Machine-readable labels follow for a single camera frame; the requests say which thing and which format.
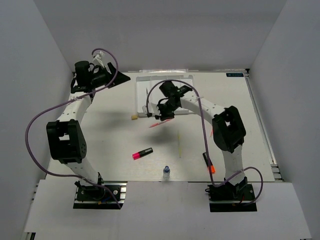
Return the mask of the yellow pen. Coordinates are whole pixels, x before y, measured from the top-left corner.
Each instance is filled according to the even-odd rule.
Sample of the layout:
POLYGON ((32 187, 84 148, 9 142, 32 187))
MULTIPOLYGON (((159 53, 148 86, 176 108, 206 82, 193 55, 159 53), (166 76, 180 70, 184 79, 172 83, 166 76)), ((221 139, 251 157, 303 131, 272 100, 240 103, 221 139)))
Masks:
POLYGON ((181 135, 180 131, 177 131, 177 145, 178 145, 178 156, 179 158, 182 157, 182 148, 181 148, 181 135))

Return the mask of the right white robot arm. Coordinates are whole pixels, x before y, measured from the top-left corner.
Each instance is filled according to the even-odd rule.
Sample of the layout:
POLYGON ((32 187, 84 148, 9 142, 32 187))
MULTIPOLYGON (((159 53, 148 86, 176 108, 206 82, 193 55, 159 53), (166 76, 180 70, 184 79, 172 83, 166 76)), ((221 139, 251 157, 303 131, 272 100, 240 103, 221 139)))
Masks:
POLYGON ((154 117, 160 121, 173 119, 178 108, 187 109, 201 117, 201 121, 211 123, 213 141, 222 151, 225 166, 226 195, 236 200, 244 193, 248 180, 243 169, 242 147, 246 130, 240 113, 235 106, 222 107, 200 97, 198 91, 188 83, 177 87, 174 80, 162 80, 158 84, 166 102, 158 101, 154 117))

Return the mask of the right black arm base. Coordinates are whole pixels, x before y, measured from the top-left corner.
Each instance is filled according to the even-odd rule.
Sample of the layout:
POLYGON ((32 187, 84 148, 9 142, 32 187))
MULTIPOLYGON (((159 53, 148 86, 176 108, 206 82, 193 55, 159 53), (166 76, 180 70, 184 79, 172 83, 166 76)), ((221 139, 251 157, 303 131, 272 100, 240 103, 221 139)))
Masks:
POLYGON ((208 185, 205 192, 208 194, 209 209, 211 213, 244 213, 257 212, 255 202, 249 204, 255 199, 253 186, 247 184, 244 190, 233 195, 231 192, 226 192, 225 185, 221 187, 213 187, 208 185))

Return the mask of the pink pen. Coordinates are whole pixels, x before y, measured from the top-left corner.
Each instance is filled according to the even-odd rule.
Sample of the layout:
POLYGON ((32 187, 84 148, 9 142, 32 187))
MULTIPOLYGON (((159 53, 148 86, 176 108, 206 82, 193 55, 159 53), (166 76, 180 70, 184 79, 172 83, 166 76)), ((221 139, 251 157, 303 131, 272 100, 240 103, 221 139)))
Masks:
POLYGON ((152 125, 150 125, 148 128, 154 128, 154 127, 157 127, 157 126, 160 126, 160 125, 162 125, 162 124, 165 124, 165 123, 168 123, 168 122, 170 122, 171 120, 173 120, 173 119, 166 119, 166 120, 164 120, 164 121, 160 121, 160 122, 156 122, 156 123, 153 123, 152 125))

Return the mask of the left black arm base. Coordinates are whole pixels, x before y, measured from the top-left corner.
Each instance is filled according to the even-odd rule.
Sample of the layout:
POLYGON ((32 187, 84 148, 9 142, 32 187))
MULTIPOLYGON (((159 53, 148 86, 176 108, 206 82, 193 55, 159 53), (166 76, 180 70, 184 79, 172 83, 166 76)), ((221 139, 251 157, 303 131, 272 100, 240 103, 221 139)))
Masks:
MULTIPOLYGON (((118 204, 107 190, 94 186, 81 187, 79 183, 75 183, 75 185, 77 188, 73 202, 73 209, 120 210, 118 204)), ((119 205, 122 207, 126 198, 127 183, 104 182, 103 185, 112 192, 119 205)))

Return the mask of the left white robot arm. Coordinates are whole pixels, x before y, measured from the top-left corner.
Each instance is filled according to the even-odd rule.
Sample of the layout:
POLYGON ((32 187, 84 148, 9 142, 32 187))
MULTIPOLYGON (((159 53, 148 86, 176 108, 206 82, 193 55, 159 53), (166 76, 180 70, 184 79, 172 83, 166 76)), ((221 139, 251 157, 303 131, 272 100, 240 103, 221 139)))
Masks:
POLYGON ((81 122, 96 95, 95 90, 110 84, 113 88, 126 83, 131 78, 108 63, 107 67, 89 61, 74 64, 75 75, 70 85, 68 103, 56 121, 48 122, 46 133, 52 159, 70 168, 74 175, 80 176, 78 183, 87 187, 88 193, 99 200, 105 196, 106 187, 101 184, 102 177, 94 170, 87 159, 87 143, 81 129, 81 122))

